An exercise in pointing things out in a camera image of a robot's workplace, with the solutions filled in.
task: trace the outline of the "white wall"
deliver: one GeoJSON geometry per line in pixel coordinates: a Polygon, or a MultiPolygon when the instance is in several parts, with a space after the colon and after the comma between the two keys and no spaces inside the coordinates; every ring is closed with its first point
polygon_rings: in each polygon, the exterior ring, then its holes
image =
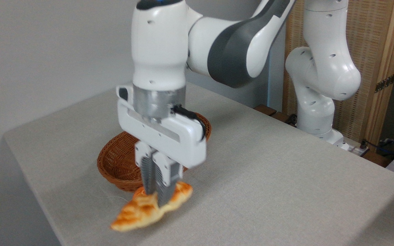
{"type": "MultiPolygon", "coordinates": [[[[136,2],[0,0],[0,245],[58,245],[2,134],[131,80],[136,2]]],[[[244,19],[258,0],[188,3],[205,15],[244,19]]],[[[258,98],[242,101],[249,106],[267,99],[265,74],[242,90],[198,75],[188,80],[237,100],[258,98]]]]}

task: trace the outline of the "white plastic casing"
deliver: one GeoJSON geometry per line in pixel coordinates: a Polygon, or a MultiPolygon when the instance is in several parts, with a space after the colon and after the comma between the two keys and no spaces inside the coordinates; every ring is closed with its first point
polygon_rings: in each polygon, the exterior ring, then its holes
{"type": "MultiPolygon", "coordinates": [[[[133,93],[131,85],[119,86],[133,93]]],[[[180,163],[186,168],[193,168],[206,159],[206,138],[203,129],[196,120],[175,114],[162,119],[161,123],[149,123],[137,114],[132,106],[133,102],[118,99],[118,120],[121,128],[147,143],[150,147],[180,163]]]]}
{"type": "Polygon", "coordinates": [[[139,141],[135,144],[135,162],[136,166],[141,167],[142,158],[151,158],[156,150],[151,148],[150,145],[139,141]]]}
{"type": "MultiPolygon", "coordinates": [[[[168,156],[164,155],[161,152],[156,152],[153,154],[153,162],[159,167],[159,170],[162,173],[162,182],[165,186],[171,185],[171,166],[175,163],[175,161],[168,156]]],[[[183,178],[183,167],[179,167],[179,179],[183,178]]]]}
{"type": "Polygon", "coordinates": [[[306,0],[303,35],[309,47],[295,48],[286,59],[298,101],[297,128],[342,145],[332,129],[333,99],[358,90],[361,75],[346,42],[347,0],[306,0]]]}
{"type": "Polygon", "coordinates": [[[148,10],[135,8],[132,21],[133,84],[151,91],[185,86],[188,6],[180,1],[148,10]]]}
{"type": "Polygon", "coordinates": [[[320,94],[340,101],[354,95],[361,83],[347,48],[346,17],[347,0],[305,1],[303,36],[318,78],[306,82],[320,94]]]}
{"type": "Polygon", "coordinates": [[[211,76],[208,71],[208,55],[218,35],[237,22],[212,17],[199,19],[189,32],[189,68],[196,73],[211,76]]]}
{"type": "MultiPolygon", "coordinates": [[[[262,9],[268,1],[262,1],[257,10],[253,14],[258,13],[258,9],[262,9]]],[[[250,42],[247,50],[247,72],[252,78],[256,78],[262,71],[267,61],[268,52],[279,33],[280,27],[284,24],[285,19],[294,4],[295,0],[291,0],[283,15],[279,18],[273,16],[270,21],[263,27],[250,42]]]]}
{"type": "MultiPolygon", "coordinates": [[[[269,0],[262,0],[255,13],[252,15],[252,18],[258,15],[268,2],[269,0]]],[[[283,25],[294,2],[295,0],[290,0],[283,15],[280,18],[274,15],[252,38],[247,49],[246,57],[247,72],[250,77],[256,78],[264,68],[269,49],[278,35],[280,27],[283,25]]],[[[210,76],[208,72],[209,51],[220,33],[235,23],[238,22],[212,17],[202,17],[192,26],[189,31],[189,51],[191,55],[187,63],[193,72],[210,76]]]]}
{"type": "Polygon", "coordinates": [[[191,30],[193,25],[203,17],[203,14],[198,13],[188,6],[188,12],[186,13],[186,23],[188,24],[188,31],[191,30]]]}

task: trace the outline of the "bread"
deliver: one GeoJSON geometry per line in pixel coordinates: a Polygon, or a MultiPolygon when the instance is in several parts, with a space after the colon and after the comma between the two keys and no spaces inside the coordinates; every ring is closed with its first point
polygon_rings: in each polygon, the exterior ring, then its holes
{"type": "Polygon", "coordinates": [[[171,200],[159,208],[157,194],[147,195],[144,187],[141,187],[136,190],[132,200],[122,207],[110,227],[119,232],[126,232],[149,226],[159,221],[164,213],[178,209],[189,199],[192,192],[191,185],[179,181],[176,183],[171,200]]]}

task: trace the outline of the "table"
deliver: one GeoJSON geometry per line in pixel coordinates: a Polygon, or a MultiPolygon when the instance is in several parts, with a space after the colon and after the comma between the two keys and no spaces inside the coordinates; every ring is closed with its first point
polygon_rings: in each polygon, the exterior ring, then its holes
{"type": "Polygon", "coordinates": [[[394,173],[288,124],[187,84],[213,130],[194,194],[145,229],[109,229],[131,198],[96,158],[122,130],[109,91],[4,135],[64,246],[394,245],[394,173]]]}
{"type": "MultiPolygon", "coordinates": [[[[293,123],[291,123],[289,115],[286,115],[286,114],[284,114],[282,112],[277,112],[275,109],[272,109],[272,108],[267,107],[267,106],[262,105],[262,104],[254,107],[253,109],[255,109],[255,110],[257,110],[257,111],[259,111],[259,112],[261,112],[261,113],[263,113],[265,115],[273,117],[273,118],[275,118],[277,120],[280,120],[282,122],[289,123],[291,126],[295,127],[295,125],[293,123]]],[[[356,147],[360,146],[360,143],[357,143],[357,142],[355,142],[355,141],[353,141],[351,139],[345,138],[344,140],[350,146],[356,146],[356,147]]],[[[371,162],[373,162],[373,163],[375,163],[377,165],[380,165],[382,167],[387,167],[390,164],[390,162],[391,162],[390,159],[387,159],[387,158],[375,153],[374,151],[370,151],[369,149],[367,149],[367,152],[365,152],[362,157],[364,159],[369,160],[369,161],[371,161],[371,162]]]]}

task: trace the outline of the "metal hinge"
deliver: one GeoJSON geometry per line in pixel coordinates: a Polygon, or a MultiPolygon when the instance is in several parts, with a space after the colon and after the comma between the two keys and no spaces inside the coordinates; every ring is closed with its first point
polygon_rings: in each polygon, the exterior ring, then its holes
{"type": "Polygon", "coordinates": [[[375,93],[379,92],[380,90],[384,89],[385,87],[388,87],[389,85],[393,84],[394,82],[394,74],[381,82],[377,84],[377,87],[375,88],[375,93]]]}

